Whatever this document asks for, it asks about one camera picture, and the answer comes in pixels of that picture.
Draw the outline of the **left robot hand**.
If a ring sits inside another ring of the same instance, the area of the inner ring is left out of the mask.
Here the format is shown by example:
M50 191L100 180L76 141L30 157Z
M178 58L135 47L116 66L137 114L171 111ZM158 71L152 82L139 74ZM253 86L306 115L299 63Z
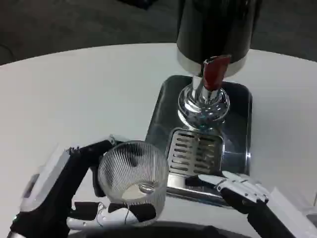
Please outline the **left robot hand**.
M115 136L83 147L55 150L28 182L8 236L65 238L71 230L95 233L154 220L158 210L149 202L112 202L109 206L101 202L72 202L88 170L93 173L96 196L104 197L98 181L99 164L106 152L120 144L130 156L144 153Z

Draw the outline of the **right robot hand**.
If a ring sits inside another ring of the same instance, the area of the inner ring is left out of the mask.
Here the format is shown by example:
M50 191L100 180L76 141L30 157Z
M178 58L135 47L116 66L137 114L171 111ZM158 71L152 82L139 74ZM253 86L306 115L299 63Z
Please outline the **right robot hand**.
M221 176L187 177L186 185L207 186L217 190L225 202L247 215L247 220L262 238L315 238L317 228L301 210L277 188L269 192L262 184L244 174L223 171Z

